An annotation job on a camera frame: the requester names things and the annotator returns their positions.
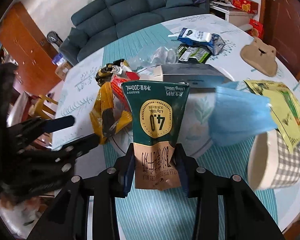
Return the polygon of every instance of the gray checkered pattern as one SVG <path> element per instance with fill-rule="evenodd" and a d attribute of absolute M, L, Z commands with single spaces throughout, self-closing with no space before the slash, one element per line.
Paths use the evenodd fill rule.
<path fill-rule="evenodd" d="M 300 178 L 300 148 L 295 147 L 290 154 L 282 135 L 277 132 L 277 146 L 279 166 L 272 181 L 271 188 L 288 187 L 294 185 Z"/>

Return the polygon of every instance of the red cookie box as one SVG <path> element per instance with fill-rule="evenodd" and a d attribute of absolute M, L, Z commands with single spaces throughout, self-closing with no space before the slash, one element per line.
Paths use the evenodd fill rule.
<path fill-rule="evenodd" d="M 233 5 L 247 13 L 257 14 L 258 3 L 251 0 L 233 0 Z"/>

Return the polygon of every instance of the yellow circular logo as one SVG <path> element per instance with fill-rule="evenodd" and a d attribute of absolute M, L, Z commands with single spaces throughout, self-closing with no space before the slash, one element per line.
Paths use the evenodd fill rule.
<path fill-rule="evenodd" d="M 171 106 L 156 99 L 145 101 L 140 111 L 140 123 L 143 131 L 152 138 L 167 134 L 172 128 Z"/>

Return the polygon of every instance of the blue face mask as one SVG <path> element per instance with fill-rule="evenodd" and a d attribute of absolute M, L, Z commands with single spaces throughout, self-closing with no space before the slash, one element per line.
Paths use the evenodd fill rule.
<path fill-rule="evenodd" d="M 270 113 L 267 97 L 217 87 L 215 107 L 209 118 L 210 137 L 217 146 L 228 146 L 277 129 Z"/>

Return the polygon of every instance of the sofa armrest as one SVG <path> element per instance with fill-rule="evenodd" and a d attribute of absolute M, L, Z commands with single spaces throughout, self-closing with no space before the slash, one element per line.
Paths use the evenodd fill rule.
<path fill-rule="evenodd" d="M 68 38 L 66 38 L 65 41 L 59 47 L 59 52 L 73 66 L 78 64 L 77 56 L 78 56 L 79 51 L 80 51 L 80 48 L 71 44 Z"/>
<path fill-rule="evenodd" d="M 205 10 L 205 12 L 204 12 L 205 14 L 210 13 L 210 0 L 205 0 L 204 3 L 198 4 L 198 7 L 204 9 Z"/>

